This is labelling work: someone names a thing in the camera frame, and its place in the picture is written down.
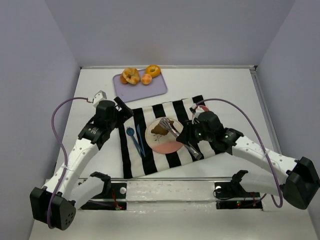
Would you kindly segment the small round peach bun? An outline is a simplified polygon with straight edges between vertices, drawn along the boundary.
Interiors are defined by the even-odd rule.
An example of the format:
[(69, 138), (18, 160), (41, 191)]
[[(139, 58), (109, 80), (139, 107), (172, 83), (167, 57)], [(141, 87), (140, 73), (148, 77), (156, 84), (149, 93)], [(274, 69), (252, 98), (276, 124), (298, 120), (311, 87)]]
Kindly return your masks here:
[(152, 79), (153, 79), (153, 77), (150, 75), (150, 74), (148, 74), (148, 73), (145, 73), (142, 77), (141, 77), (141, 83), (143, 84), (143, 85), (149, 85), (151, 82), (152, 82)]

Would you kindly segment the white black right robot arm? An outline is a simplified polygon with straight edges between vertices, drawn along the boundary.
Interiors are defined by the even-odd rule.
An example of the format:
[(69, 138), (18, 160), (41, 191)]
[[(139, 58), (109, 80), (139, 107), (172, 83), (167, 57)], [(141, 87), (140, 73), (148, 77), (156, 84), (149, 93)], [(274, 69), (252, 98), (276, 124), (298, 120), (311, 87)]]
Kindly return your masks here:
[(186, 121), (176, 140), (185, 145), (207, 141), (215, 153), (228, 153), (271, 174), (255, 175), (247, 170), (234, 174), (231, 184), (245, 192), (282, 196), (292, 206), (305, 210), (320, 188), (320, 178), (309, 158), (295, 159), (263, 148), (243, 133), (224, 127), (212, 111)]

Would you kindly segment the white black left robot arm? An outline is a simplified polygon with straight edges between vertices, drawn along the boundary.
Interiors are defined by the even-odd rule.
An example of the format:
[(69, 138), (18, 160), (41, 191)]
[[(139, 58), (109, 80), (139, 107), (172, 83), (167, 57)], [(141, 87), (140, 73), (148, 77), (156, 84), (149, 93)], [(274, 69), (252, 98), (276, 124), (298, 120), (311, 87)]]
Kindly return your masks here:
[(120, 97), (114, 100), (95, 97), (92, 104), (95, 114), (80, 131), (71, 152), (67, 154), (65, 147), (61, 148), (63, 164), (41, 188), (35, 187), (29, 195), (33, 218), (50, 229), (66, 230), (79, 208), (111, 190), (111, 177), (97, 171), (84, 183), (76, 183), (111, 132), (131, 118), (133, 110)]

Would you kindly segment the brown chocolate croissant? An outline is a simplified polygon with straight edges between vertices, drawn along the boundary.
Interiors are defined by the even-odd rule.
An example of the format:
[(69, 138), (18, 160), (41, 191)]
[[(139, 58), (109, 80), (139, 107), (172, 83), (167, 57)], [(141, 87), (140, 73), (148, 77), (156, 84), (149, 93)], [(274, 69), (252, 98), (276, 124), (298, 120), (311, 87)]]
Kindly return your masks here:
[(169, 130), (166, 127), (163, 127), (162, 123), (169, 124), (172, 128), (174, 128), (174, 121), (165, 118), (164, 120), (160, 120), (160, 122), (150, 131), (152, 134), (165, 136), (169, 133)]

